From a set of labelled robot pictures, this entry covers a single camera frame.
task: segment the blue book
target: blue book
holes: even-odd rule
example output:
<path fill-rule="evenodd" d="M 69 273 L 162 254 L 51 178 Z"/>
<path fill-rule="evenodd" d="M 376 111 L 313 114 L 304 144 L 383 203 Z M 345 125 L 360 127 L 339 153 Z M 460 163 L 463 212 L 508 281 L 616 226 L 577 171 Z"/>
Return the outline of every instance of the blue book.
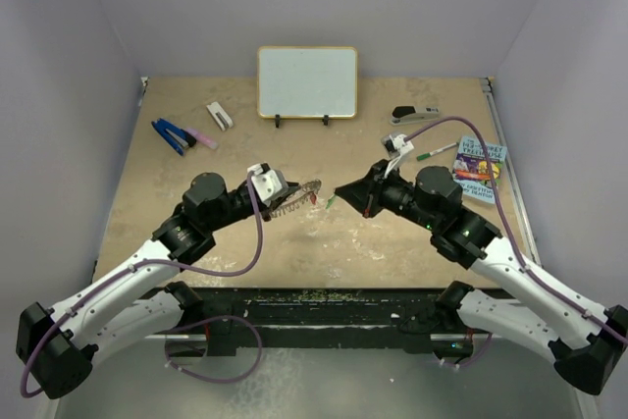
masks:
<path fill-rule="evenodd" d="M 499 183 L 504 170 L 503 163 L 507 149 L 506 146 L 489 143 L 487 147 L 491 157 L 490 164 L 485 159 L 480 141 L 475 137 L 463 136 L 451 172 L 453 179 L 462 186 L 465 195 L 495 204 L 489 169 L 492 169 L 493 177 Z"/>

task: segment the stapler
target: stapler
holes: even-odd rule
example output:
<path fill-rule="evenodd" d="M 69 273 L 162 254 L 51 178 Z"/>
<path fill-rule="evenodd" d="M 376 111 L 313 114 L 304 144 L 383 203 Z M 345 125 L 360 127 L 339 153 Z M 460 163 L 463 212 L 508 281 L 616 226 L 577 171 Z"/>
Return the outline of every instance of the stapler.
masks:
<path fill-rule="evenodd" d="M 196 138 L 189 132 L 182 130 L 181 128 L 177 128 L 175 125 L 163 118 L 150 123 L 161 135 L 161 137 L 166 139 L 166 142 L 168 142 L 168 144 L 170 144 L 170 146 L 181 156 L 183 156 L 186 149 L 193 147 L 196 144 Z"/>
<path fill-rule="evenodd" d="M 441 110 L 435 107 L 414 107 L 403 106 L 394 107 L 391 114 L 391 125 L 409 125 L 411 123 L 426 122 L 435 120 L 441 115 Z"/>

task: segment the pen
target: pen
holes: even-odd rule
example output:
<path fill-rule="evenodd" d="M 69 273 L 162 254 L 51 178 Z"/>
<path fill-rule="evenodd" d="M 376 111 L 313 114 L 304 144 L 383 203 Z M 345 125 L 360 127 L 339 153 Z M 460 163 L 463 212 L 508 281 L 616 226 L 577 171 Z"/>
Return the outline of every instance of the pen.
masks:
<path fill-rule="evenodd" d="M 458 143 L 457 142 L 453 142 L 452 144 L 448 144 L 447 146 L 441 147 L 440 149 L 436 149 L 432 152 L 426 152 L 425 154 L 421 154 L 420 156 L 416 156 L 416 160 L 417 161 L 422 161 L 424 159 L 427 159 L 428 157 L 432 157 L 432 156 L 436 156 L 437 154 L 441 154 L 444 151 L 447 151 L 448 149 L 451 149 L 452 147 L 457 146 Z"/>

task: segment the whiteboard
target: whiteboard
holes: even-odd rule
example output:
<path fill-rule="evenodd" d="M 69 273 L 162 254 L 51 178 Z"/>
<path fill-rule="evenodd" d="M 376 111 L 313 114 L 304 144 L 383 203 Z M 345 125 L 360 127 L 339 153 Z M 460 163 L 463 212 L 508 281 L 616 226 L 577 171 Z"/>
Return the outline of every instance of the whiteboard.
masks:
<path fill-rule="evenodd" d="M 263 46 L 257 52 L 257 111 L 263 118 L 352 118 L 357 51 Z"/>

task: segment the white clip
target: white clip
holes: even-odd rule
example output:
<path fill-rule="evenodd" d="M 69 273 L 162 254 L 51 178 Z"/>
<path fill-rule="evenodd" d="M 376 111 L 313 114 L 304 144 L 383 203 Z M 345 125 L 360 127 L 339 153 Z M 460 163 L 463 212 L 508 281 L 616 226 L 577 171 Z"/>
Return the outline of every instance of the white clip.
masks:
<path fill-rule="evenodd" d="M 382 144 L 384 144 L 386 151 L 389 153 L 389 158 L 391 159 L 384 172 L 384 179 L 388 177 L 393 170 L 398 169 L 409 156 L 410 152 L 414 150 L 412 142 L 406 142 L 405 139 L 406 135 L 400 132 L 392 133 L 382 138 Z"/>
<path fill-rule="evenodd" d="M 229 115 L 227 115 L 227 112 L 220 106 L 220 103 L 210 103 L 207 105 L 207 111 L 222 131 L 226 131 L 227 128 L 234 127 L 234 121 Z"/>
<path fill-rule="evenodd" d="M 246 170 L 252 172 L 251 181 L 260 201 L 268 205 L 271 201 L 284 196 L 288 192 L 288 183 L 281 171 L 276 171 L 268 165 L 255 164 Z"/>

